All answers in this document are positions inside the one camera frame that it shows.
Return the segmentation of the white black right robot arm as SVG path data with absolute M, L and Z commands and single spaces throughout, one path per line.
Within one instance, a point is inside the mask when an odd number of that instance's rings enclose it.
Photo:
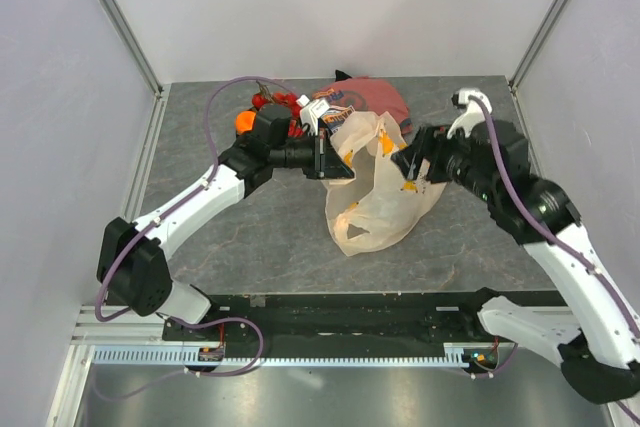
M 395 152 L 405 179 L 455 183 L 545 271 L 575 320 L 554 323 L 483 290 L 458 315 L 467 339 L 509 339 L 558 367 L 584 399 L 607 404 L 639 393 L 639 315 L 598 258 L 581 216 L 556 183 L 531 171 L 528 141 L 509 122 L 426 125 Z

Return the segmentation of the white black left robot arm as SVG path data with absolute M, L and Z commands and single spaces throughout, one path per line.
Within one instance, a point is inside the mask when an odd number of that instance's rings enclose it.
M 156 210 L 129 222 L 117 217 L 105 228 L 96 277 L 101 287 L 94 312 L 101 322 L 106 298 L 140 317 L 161 314 L 184 322 L 198 340 L 219 329 L 219 316 L 196 287 L 174 280 L 168 262 L 179 247 L 225 209 L 243 201 L 277 168 L 298 169 L 311 180 L 353 179 L 355 174 L 330 142 L 325 127 L 289 134 L 288 108 L 268 104 L 198 180 Z

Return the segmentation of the beige banana print plastic bag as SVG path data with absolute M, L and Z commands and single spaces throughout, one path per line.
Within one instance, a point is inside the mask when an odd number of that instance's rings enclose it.
M 436 205 L 445 185 L 402 176 L 391 157 L 407 142 L 388 113 L 353 113 L 334 135 L 349 152 L 355 177 L 324 183 L 333 241 L 347 257 L 398 243 Z

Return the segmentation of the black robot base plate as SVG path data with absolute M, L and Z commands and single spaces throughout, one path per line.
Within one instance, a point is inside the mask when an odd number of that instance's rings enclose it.
M 256 324 L 266 341 L 286 337 L 311 339 L 322 334 L 352 334 L 431 341 L 493 337 L 474 314 L 481 304 L 504 296 L 519 306 L 539 306 L 540 291 L 437 293 L 315 293 L 211 295 L 205 319 L 241 317 Z

